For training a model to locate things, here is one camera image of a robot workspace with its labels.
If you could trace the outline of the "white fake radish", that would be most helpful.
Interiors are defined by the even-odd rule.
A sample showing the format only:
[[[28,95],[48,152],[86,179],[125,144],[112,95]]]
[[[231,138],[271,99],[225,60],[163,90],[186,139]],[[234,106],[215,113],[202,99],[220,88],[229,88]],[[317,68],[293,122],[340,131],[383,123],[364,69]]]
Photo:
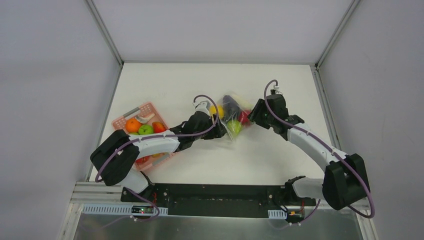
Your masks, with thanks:
[[[141,124],[147,124],[156,114],[151,113],[147,116],[136,115],[134,118]]]

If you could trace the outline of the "green fake lime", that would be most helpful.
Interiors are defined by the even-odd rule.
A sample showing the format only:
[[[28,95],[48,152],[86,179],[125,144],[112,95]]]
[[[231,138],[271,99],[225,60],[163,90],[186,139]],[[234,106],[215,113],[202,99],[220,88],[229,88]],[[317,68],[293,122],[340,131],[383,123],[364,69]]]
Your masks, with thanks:
[[[227,122],[226,126],[229,130],[229,133],[234,138],[237,137],[240,134],[240,132],[242,131],[242,128],[243,128],[242,124],[238,120],[235,120],[235,119],[229,120]]]

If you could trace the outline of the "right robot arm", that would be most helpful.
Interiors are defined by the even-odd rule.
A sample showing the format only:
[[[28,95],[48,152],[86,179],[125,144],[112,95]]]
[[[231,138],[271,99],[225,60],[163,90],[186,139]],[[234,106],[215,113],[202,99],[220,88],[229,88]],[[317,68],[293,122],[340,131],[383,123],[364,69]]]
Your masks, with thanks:
[[[248,119],[273,131],[306,153],[323,171],[322,178],[298,176],[285,183],[284,200],[296,205],[303,198],[325,200],[341,210],[371,194],[363,158],[347,154],[318,137],[299,116],[288,113],[285,98],[271,94],[259,99]]]

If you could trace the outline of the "clear zip top bag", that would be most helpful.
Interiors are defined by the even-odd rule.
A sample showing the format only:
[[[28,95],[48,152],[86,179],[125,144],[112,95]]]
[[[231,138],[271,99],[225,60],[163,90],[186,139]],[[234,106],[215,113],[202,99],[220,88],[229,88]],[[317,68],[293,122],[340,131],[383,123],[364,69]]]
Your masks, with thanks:
[[[234,142],[243,130],[253,124],[248,115],[254,106],[233,91],[223,94],[216,106],[217,108],[212,105],[209,112],[210,114],[218,113],[219,122],[226,131],[226,138],[231,142]]]

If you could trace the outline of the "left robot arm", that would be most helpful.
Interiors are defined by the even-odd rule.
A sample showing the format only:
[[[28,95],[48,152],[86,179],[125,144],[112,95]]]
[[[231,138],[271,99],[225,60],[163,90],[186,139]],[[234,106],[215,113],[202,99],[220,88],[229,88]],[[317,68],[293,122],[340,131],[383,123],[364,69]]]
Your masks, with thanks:
[[[140,202],[152,198],[149,178],[133,168],[136,160],[161,153],[178,153],[190,148],[197,140],[222,138],[227,130],[218,115],[196,111],[187,121],[160,133],[130,135],[114,131],[91,155],[97,170],[95,182],[106,186],[120,185],[133,192]]]

